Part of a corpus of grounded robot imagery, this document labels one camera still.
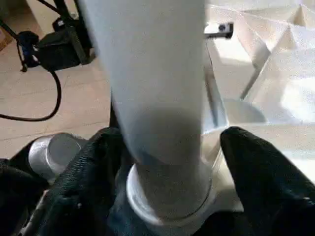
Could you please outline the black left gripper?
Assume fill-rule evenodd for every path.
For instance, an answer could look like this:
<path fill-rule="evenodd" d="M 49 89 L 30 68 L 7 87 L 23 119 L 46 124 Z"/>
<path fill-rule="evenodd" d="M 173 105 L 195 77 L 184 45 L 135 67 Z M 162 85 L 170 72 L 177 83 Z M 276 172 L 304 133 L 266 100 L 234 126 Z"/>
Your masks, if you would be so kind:
<path fill-rule="evenodd" d="M 231 39 L 234 32 L 234 23 L 213 23 L 207 22 L 204 28 L 205 39 L 225 38 Z"/>

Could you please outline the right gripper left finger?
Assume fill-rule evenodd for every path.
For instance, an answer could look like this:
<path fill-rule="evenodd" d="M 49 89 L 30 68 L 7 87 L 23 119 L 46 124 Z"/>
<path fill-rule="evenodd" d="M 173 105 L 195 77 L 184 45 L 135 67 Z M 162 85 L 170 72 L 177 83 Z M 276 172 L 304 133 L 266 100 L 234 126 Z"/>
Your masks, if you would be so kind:
<path fill-rule="evenodd" d="M 108 225 L 126 146 L 119 129 L 95 133 L 37 206 L 23 236 L 113 236 Z"/>

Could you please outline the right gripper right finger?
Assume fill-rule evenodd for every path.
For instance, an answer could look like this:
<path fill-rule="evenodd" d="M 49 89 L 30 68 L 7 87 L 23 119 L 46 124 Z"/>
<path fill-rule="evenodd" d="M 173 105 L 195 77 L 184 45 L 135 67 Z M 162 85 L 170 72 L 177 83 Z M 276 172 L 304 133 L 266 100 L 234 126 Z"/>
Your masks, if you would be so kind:
<path fill-rule="evenodd" d="M 272 143 L 230 127 L 220 146 L 255 235 L 315 234 L 315 185 Z"/>

